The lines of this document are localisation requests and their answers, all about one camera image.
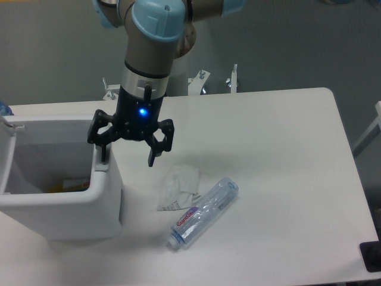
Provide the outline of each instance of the plastic bottle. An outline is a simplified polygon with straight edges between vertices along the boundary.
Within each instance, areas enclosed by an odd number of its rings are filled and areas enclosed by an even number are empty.
[[[1,101],[0,101],[0,115],[1,116],[13,115],[13,112],[10,109],[10,107]]]
[[[189,245],[238,194],[238,186],[225,177],[210,189],[172,227],[168,242],[175,249]]]

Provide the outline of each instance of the white tabletop surface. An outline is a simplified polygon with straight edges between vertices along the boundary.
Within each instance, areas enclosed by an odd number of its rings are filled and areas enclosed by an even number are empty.
[[[113,114],[116,102],[12,106],[17,115]],[[290,286],[380,278],[359,243],[377,240],[334,97],[327,89],[166,98],[173,149],[147,166],[144,142],[113,145],[124,183],[122,234],[47,241],[0,213],[1,285]],[[165,246],[184,211],[157,212],[175,164],[200,191],[230,177],[238,199],[187,250]]]

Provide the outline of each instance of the trash bin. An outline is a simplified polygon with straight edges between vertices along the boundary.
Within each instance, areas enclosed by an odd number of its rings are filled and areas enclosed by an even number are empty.
[[[0,122],[0,211],[52,240],[109,238],[121,231],[122,180],[87,143],[92,116],[8,116]],[[89,180],[82,189],[57,189]]]

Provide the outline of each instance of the bottle cap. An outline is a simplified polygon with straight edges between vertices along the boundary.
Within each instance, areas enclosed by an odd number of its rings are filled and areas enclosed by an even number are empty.
[[[178,250],[180,248],[179,241],[172,234],[168,237],[168,242],[173,249]]]

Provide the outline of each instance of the white bin rim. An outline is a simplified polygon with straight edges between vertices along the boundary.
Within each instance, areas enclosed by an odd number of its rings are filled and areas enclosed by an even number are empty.
[[[15,144],[15,128],[0,115],[0,194],[4,193],[8,182]]]

